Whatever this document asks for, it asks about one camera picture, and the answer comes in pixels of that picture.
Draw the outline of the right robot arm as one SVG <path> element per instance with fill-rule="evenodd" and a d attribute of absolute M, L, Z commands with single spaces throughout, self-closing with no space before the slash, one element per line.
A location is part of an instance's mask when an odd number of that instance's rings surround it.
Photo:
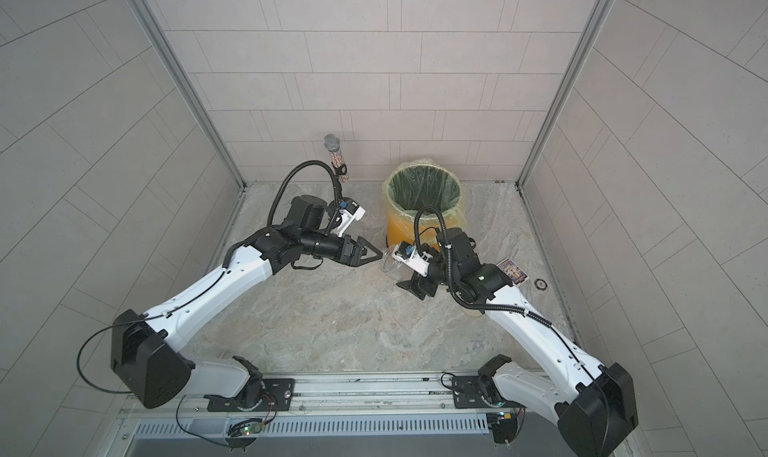
<path fill-rule="evenodd" d="M 545 373 L 537 376 L 498 355 L 478 372 L 486 401 L 494 407 L 516 402 L 548 419 L 578 456 L 611 455 L 639 424 L 630 373 L 618 363 L 603 364 L 568 339 L 501 266 L 480 262 L 473 239 L 459 227 L 448 227 L 437 207 L 419 209 L 413 224 L 418 226 L 426 213 L 438 219 L 437 244 L 416 235 L 393 251 L 393 258 L 413 272 L 399 287 L 423 299 L 446 286 L 459 306 L 507 331 Z"/>

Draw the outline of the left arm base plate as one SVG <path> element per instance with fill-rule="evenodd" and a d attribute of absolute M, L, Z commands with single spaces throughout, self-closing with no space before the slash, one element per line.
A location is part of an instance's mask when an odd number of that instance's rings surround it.
<path fill-rule="evenodd" d="M 296 381 L 291 378 L 266 378 L 246 384 L 235 397 L 206 394 L 209 412 L 266 412 L 290 409 Z"/>

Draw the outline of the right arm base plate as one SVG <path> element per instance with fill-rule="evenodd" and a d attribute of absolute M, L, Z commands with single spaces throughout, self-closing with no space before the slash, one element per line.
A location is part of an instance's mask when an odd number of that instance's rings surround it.
<path fill-rule="evenodd" d="M 523 408 L 523 405 L 516 401 L 502 398 L 491 380 L 484 376 L 444 373 L 440 382 L 451 393 L 457 409 Z"/>

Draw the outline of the clear oatmeal jar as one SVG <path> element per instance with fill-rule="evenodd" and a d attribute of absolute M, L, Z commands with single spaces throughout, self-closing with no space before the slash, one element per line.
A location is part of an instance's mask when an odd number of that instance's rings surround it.
<path fill-rule="evenodd" d="M 395 259 L 399 245 L 390 246 L 385 252 L 382 260 L 382 271 L 385 276 L 395 282 L 410 280 L 413 270 L 406 264 Z"/>

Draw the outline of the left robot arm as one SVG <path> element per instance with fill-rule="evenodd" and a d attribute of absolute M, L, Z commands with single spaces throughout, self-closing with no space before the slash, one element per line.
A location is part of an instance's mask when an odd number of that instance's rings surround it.
<path fill-rule="evenodd" d="M 342 194 L 345 165 L 305 161 L 289 174 L 296 176 L 311 166 L 330 176 L 331 201 L 311 195 L 294 198 L 282 223 L 269 216 L 265 227 L 234 243 L 222 264 L 190 287 L 143 314 L 127 310 L 108 326 L 112 334 L 109 365 L 125 385 L 125 394 L 147 409 L 198 394 L 228 400 L 240 410 L 256 408 L 266 399 L 258 368 L 240 356 L 196 363 L 182 354 L 190 339 L 249 289 L 285 267 L 297 269 L 303 256 L 347 267 L 381 259 L 381 251 L 365 238 L 346 232 L 365 210 Z"/>

